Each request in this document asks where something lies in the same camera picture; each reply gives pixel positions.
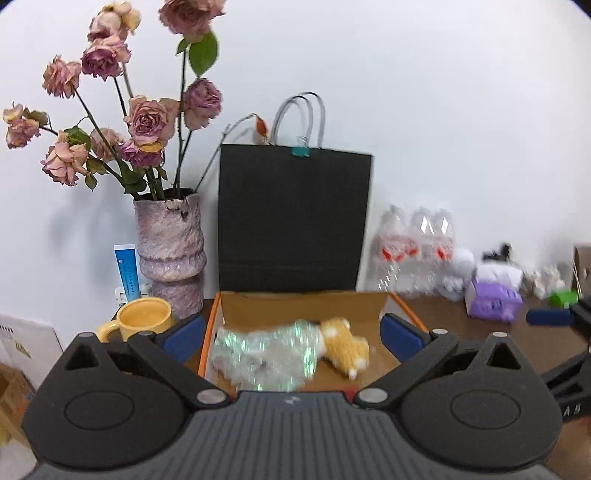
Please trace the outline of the green tissue pack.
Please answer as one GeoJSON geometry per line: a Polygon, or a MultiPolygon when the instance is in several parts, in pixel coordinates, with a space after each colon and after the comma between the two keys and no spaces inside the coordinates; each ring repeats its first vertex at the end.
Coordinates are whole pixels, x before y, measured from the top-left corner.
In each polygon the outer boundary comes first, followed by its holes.
{"type": "Polygon", "coordinates": [[[549,297],[549,304],[555,308],[568,309],[579,301],[579,295],[574,290],[556,290],[549,297]]]}

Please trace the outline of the white and yellow plush toy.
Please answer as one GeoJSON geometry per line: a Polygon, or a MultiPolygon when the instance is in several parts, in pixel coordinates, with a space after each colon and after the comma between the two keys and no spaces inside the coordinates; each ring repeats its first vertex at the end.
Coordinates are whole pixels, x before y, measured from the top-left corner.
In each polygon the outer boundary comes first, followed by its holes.
{"type": "Polygon", "coordinates": [[[349,380],[356,380],[370,365],[370,344],[365,337],[353,335],[346,318],[320,323],[320,355],[349,380]]]}

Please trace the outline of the iridescent plastic wrap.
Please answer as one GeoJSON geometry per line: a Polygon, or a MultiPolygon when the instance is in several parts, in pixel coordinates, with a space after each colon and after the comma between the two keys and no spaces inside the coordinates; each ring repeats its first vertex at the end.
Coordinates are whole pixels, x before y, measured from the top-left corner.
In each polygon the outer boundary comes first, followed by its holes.
{"type": "Polygon", "coordinates": [[[209,360],[238,391],[293,392],[317,373],[321,340],[318,324],[305,320],[249,333],[221,328],[209,360]]]}

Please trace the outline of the yellow ceramic mug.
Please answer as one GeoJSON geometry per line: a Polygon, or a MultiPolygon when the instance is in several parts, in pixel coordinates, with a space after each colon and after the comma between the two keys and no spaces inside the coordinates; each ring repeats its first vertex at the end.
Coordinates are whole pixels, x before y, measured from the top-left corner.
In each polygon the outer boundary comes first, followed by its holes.
{"type": "Polygon", "coordinates": [[[171,305],[160,298],[143,297],[123,305],[115,319],[101,325],[95,332],[101,342],[107,342],[114,332],[122,341],[142,331],[163,333],[173,327],[176,319],[171,305]]]}

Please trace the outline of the brown cardboard stand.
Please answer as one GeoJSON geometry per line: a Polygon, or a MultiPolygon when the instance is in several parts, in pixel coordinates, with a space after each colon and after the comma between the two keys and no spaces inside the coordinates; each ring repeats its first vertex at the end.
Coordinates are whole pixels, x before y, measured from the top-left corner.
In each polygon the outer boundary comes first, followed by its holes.
{"type": "Polygon", "coordinates": [[[574,246],[572,287],[580,297],[591,293],[591,245],[574,246]]]}

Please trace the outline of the orange cardboard box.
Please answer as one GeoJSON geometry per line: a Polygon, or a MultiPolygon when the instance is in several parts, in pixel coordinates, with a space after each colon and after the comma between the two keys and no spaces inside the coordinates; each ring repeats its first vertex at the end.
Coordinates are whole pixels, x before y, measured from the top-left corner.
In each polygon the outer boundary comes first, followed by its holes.
{"type": "Polygon", "coordinates": [[[228,393],[240,390],[344,391],[352,394],[399,364],[382,342],[380,322],[392,313],[425,324],[393,293],[270,294],[219,292],[209,314],[195,371],[228,393]],[[318,325],[348,320],[369,343],[369,365],[349,378],[321,355],[318,325]]]}

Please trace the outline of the small white robot figure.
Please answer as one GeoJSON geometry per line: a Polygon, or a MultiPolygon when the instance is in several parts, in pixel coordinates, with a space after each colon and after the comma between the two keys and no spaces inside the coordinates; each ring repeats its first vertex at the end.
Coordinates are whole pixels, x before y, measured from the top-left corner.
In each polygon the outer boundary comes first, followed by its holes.
{"type": "Polygon", "coordinates": [[[456,248],[452,259],[443,267],[438,292],[451,301],[464,299],[476,267],[474,254],[466,248],[456,248]]]}

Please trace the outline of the middle clear water bottle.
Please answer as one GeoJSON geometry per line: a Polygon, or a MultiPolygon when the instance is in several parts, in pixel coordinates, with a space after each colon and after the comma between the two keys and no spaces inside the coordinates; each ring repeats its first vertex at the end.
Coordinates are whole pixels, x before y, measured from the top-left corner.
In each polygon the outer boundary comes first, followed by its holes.
{"type": "Polygon", "coordinates": [[[409,223],[408,235],[411,241],[408,247],[408,256],[413,291],[417,294],[429,295],[435,289],[437,280],[434,253],[435,232],[429,209],[420,207],[415,210],[409,223]]]}

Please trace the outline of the clear water bottle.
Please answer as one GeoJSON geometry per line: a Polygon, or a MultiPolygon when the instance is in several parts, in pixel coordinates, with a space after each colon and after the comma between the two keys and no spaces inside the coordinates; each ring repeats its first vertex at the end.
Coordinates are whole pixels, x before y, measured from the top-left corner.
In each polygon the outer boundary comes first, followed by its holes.
{"type": "Polygon", "coordinates": [[[408,256],[413,291],[417,294],[429,295],[435,289],[437,280],[434,253],[435,232],[429,209],[420,207],[415,210],[409,223],[408,235],[411,241],[408,247],[408,256]]]}
{"type": "Polygon", "coordinates": [[[448,210],[438,210],[433,217],[433,228],[437,289],[441,295],[452,299],[457,294],[457,282],[454,274],[450,272],[455,250],[452,214],[448,210]]]}
{"type": "Polygon", "coordinates": [[[368,287],[372,291],[394,290],[402,262],[407,256],[409,235],[402,208],[391,205],[384,213],[372,243],[368,287]]]}

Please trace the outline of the blue and white box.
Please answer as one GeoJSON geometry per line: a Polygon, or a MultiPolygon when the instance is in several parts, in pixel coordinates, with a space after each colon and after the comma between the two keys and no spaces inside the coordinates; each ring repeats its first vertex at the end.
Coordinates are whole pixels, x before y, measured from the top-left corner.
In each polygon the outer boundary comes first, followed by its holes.
{"type": "Polygon", "coordinates": [[[126,301],[134,301],[140,297],[135,246],[133,244],[114,245],[113,250],[126,301]]]}

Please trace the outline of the right clear water bottle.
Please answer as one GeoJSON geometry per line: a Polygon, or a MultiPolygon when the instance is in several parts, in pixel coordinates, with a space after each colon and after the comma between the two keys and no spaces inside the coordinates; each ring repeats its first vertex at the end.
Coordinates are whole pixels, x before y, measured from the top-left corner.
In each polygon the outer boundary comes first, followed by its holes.
{"type": "Polygon", "coordinates": [[[452,299],[457,294],[457,282],[454,274],[450,272],[455,250],[452,214],[448,210],[438,210],[433,217],[433,228],[437,289],[441,295],[452,299]]]}

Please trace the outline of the white calendar card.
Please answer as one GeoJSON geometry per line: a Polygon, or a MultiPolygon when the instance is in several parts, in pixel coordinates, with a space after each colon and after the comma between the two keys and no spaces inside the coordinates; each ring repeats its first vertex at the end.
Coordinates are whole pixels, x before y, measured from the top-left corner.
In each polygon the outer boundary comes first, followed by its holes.
{"type": "Polygon", "coordinates": [[[19,370],[37,390],[63,353],[47,324],[1,315],[1,362],[19,370]]]}

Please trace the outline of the cardboard box on floor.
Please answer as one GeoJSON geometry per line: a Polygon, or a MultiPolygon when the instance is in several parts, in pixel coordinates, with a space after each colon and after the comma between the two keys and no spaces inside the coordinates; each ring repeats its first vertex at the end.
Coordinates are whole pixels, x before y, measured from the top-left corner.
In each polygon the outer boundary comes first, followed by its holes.
{"type": "Polygon", "coordinates": [[[34,389],[21,371],[5,364],[1,369],[0,416],[1,429],[12,439],[29,448],[22,421],[33,396],[34,389]]]}

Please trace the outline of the black paper bag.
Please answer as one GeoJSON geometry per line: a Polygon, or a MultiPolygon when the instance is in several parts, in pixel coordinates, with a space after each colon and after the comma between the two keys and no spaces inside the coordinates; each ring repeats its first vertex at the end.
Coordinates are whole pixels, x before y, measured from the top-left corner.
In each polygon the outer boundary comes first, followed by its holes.
{"type": "Polygon", "coordinates": [[[370,154],[311,147],[291,155],[277,143],[276,112],[266,145],[221,146],[218,285],[222,291],[307,293],[356,288],[372,178],[370,154]]]}

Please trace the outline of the teal binder clip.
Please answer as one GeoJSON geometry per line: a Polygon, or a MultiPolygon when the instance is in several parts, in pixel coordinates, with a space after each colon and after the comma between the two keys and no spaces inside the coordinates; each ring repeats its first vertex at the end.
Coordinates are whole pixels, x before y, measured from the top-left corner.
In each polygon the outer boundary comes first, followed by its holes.
{"type": "Polygon", "coordinates": [[[308,158],[310,155],[310,147],[308,147],[308,138],[300,136],[297,138],[294,146],[290,150],[291,155],[301,158],[308,158]]]}

